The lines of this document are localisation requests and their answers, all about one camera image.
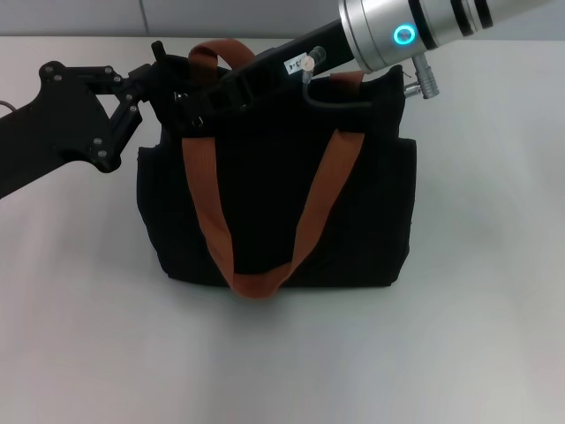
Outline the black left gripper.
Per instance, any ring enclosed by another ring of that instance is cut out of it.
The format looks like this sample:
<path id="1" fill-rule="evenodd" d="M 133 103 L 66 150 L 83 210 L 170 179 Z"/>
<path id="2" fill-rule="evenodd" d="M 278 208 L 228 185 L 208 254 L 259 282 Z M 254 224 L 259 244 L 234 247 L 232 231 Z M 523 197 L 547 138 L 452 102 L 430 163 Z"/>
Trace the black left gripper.
<path id="1" fill-rule="evenodd" d="M 1 118 L 1 196 L 5 197 L 71 162 L 117 170 L 121 154 L 142 122 L 150 64 L 118 74 L 112 66 L 67 67 L 49 62 L 41 87 L 26 106 Z M 98 97 L 120 100 L 111 117 Z"/>

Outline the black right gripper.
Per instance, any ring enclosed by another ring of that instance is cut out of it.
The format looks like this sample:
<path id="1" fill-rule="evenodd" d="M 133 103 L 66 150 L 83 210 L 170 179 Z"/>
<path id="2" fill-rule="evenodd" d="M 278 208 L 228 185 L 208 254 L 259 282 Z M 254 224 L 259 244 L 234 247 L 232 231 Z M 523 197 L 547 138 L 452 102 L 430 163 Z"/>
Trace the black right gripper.
<path id="1" fill-rule="evenodd" d="M 342 24 L 336 20 L 309 34 L 260 53 L 250 64 L 222 72 L 218 66 L 189 61 L 186 93 L 176 93 L 178 115 L 190 124 L 204 124 L 259 108 L 267 98 L 295 90 L 302 84 L 301 71 L 289 71 L 286 63 L 322 48 L 325 59 L 314 74 L 332 70 L 353 59 Z"/>

